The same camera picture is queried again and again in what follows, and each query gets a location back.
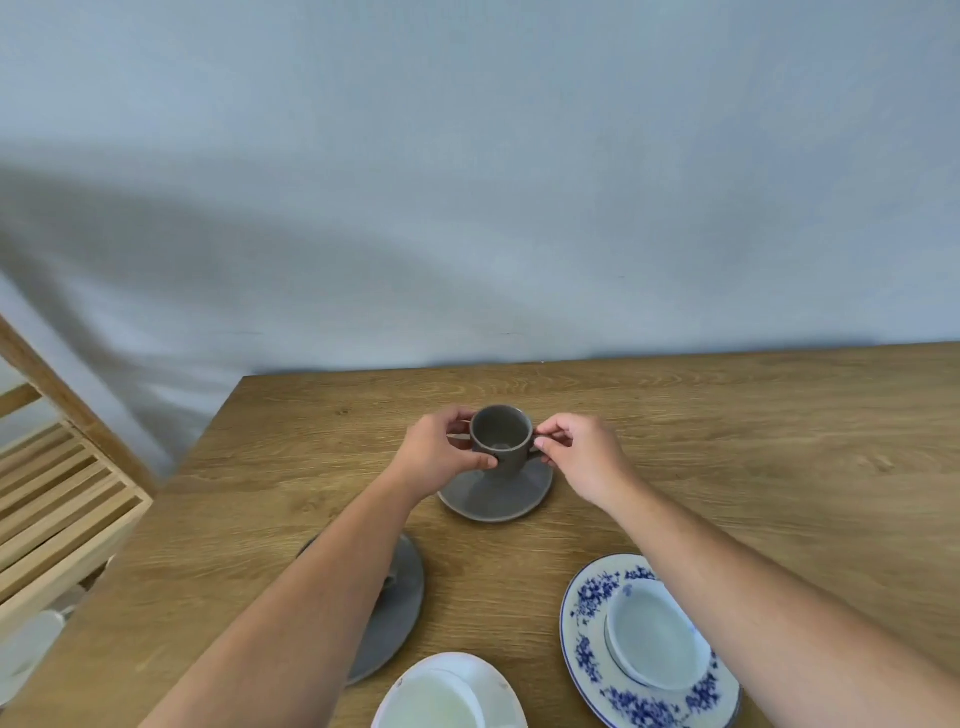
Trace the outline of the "plain white cup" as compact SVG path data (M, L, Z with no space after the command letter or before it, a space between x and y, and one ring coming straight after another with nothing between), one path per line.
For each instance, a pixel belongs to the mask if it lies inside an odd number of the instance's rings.
M466 680L429 668L390 689L371 728L487 728L487 721Z

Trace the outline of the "grey ceramic saucer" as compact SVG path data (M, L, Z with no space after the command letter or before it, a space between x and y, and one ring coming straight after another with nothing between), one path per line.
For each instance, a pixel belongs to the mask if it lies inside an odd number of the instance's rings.
M555 471L540 457L512 474L495 469L456 476L438 492L454 513L482 524L505 524L536 510L549 495Z
M400 652L417 625L425 597L424 558L414 540L403 532L347 674L347 687L370 678Z

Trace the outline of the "white ceramic bowl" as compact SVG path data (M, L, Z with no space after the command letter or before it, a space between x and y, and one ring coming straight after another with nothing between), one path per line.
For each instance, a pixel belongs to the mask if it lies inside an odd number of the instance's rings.
M712 650L666 586L624 583L608 601L606 647L620 671L651 689L682 692L710 669Z

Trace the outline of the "plain white saucer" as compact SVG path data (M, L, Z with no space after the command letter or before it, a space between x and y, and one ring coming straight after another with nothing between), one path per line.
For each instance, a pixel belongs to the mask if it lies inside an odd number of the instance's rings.
M528 728L522 704L507 679L490 663L467 652L442 652L418 661L396 680L385 697L403 677L429 669L455 674L474 689L486 718L486 728Z

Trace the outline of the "person's right hand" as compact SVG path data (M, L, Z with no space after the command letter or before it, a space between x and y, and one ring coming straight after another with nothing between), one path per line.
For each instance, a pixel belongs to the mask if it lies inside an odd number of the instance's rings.
M572 443L572 462L554 465L575 493L614 515L642 479L624 452L615 431L588 415L558 413L534 429L534 443Z

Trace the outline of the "blue floral white plate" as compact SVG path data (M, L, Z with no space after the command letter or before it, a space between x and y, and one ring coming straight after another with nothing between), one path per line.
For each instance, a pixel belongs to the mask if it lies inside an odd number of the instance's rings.
M743 691L710 645L707 674L683 691L639 684L615 663L604 637L609 601L638 579L663 583L642 556L611 554L583 567L563 596L561 655L584 703L604 728L734 728Z

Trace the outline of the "wooden slatted rack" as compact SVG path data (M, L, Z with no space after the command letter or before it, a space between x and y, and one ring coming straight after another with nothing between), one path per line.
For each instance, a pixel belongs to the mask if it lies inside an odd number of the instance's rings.
M114 557L160 482L2 314L0 358L24 379L0 393L0 421L56 412L0 445L2 642Z

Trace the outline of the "person's left forearm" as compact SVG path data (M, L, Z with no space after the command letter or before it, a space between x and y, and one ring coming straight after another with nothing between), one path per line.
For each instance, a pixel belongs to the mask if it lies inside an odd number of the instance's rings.
M391 465L226 628L139 728L325 728L405 524L444 485Z

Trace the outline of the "grey ceramic cup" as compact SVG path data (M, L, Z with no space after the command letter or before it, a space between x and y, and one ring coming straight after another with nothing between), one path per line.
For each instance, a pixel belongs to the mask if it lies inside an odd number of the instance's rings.
M469 424L469 437L474 452L491 455L496 467L488 476L510 479L543 453L534 446L535 432L531 418L521 409L508 404L494 404L479 410Z

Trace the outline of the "person's right forearm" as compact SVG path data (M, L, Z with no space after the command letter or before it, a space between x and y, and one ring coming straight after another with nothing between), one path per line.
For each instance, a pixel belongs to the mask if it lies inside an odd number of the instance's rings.
M778 728L960 728L960 678L642 481L594 496Z

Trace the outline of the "person's left hand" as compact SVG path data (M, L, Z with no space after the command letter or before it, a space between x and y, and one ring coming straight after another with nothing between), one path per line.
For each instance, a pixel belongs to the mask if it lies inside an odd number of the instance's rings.
M419 504L467 473L453 471L450 452L454 449L473 451L471 442L459 436L470 434L474 415L475 412L466 407L450 405L420 417L408 427L400 448L385 470L386 480L412 504Z

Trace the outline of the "white object under rack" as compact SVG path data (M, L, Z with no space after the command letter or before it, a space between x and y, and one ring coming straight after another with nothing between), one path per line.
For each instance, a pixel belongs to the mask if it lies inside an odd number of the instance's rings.
M69 588L0 642L0 713L23 689L87 594L82 585Z

